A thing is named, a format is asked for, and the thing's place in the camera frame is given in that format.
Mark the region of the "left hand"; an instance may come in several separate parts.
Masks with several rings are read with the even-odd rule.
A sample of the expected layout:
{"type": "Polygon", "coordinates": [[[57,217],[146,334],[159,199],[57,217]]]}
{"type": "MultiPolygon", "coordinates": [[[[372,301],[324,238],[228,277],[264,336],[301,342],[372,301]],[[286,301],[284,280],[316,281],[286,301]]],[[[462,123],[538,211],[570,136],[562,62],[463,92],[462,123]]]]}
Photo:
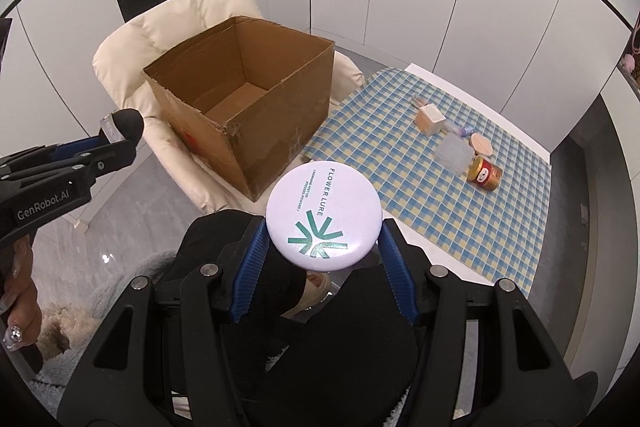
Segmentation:
{"type": "Polygon", "coordinates": [[[14,258],[1,297],[1,314],[6,314],[6,333],[2,343],[13,352],[33,345],[41,332],[42,313],[38,291],[32,279],[34,253],[32,241],[24,236],[13,244],[14,258]]]}

